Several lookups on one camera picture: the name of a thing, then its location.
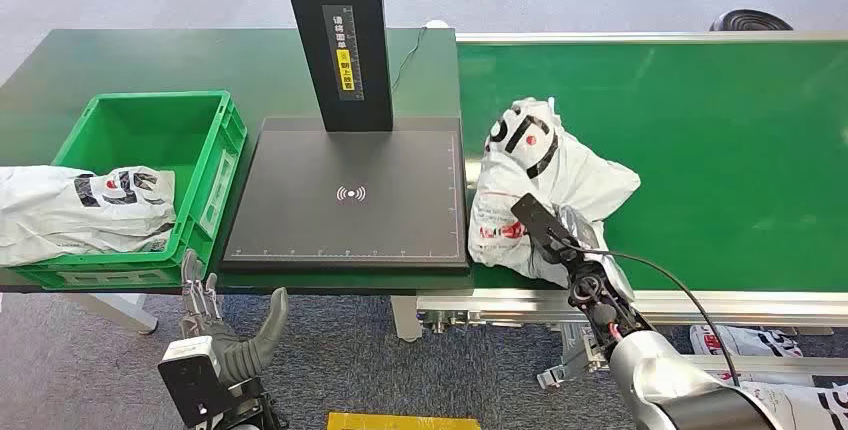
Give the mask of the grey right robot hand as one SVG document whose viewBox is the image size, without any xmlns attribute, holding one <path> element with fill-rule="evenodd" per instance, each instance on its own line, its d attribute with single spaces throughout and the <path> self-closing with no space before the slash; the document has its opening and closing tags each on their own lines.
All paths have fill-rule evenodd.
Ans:
<svg viewBox="0 0 848 430">
<path fill-rule="evenodd" d="M 585 250 L 605 250 L 599 235 L 592 224 L 576 209 L 568 205 L 557 207 L 560 222 L 577 241 L 577 246 Z"/>
</svg>

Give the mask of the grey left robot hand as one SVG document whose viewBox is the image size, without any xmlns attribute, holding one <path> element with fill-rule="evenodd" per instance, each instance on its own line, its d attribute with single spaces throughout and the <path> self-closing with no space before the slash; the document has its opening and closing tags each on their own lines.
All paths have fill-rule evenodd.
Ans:
<svg viewBox="0 0 848 430">
<path fill-rule="evenodd" d="M 185 338 L 209 336 L 210 349 L 219 368 L 219 379 L 231 386 L 260 375 L 272 362 L 289 314 L 287 289 L 279 287 L 270 297 L 268 314 L 257 333 L 237 335 L 222 318 L 216 293 L 217 275 L 201 278 L 203 269 L 197 253 L 185 251 L 181 266 L 182 298 L 186 315 L 180 320 Z"/>
</svg>

